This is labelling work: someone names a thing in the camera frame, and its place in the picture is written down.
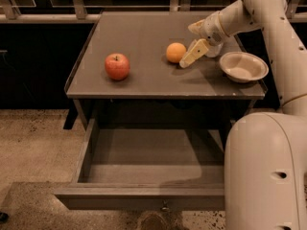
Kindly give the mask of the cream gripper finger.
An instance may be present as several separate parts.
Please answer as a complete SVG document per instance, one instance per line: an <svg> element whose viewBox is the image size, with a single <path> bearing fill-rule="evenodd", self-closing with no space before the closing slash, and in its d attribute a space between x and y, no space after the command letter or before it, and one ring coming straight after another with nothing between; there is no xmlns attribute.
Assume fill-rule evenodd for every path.
<svg viewBox="0 0 307 230"><path fill-rule="evenodd" d="M188 30L195 35L201 35L203 33L203 22L204 20L197 21L188 26Z"/></svg>
<svg viewBox="0 0 307 230"><path fill-rule="evenodd" d="M210 44L206 39L193 40L187 52L183 55L179 62L181 68L187 68L199 58L203 57L210 48Z"/></svg>

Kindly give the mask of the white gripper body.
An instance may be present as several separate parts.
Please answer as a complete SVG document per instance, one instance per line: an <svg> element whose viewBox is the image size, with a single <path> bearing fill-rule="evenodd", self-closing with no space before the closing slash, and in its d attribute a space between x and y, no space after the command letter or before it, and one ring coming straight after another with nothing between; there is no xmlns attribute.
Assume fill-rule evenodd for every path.
<svg viewBox="0 0 307 230"><path fill-rule="evenodd" d="M223 44L228 35L224 32L220 23L220 13L218 11L210 14L201 22L200 35L212 46Z"/></svg>

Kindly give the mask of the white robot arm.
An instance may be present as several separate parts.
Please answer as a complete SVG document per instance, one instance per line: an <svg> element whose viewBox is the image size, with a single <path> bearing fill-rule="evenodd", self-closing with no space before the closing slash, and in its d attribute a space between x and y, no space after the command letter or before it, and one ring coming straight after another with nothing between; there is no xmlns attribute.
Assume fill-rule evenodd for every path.
<svg viewBox="0 0 307 230"><path fill-rule="evenodd" d="M280 98L278 113L248 114L224 153L226 230L307 230L307 49L286 15L286 0L238 0L190 25L199 35L186 68L238 33L261 31Z"/></svg>

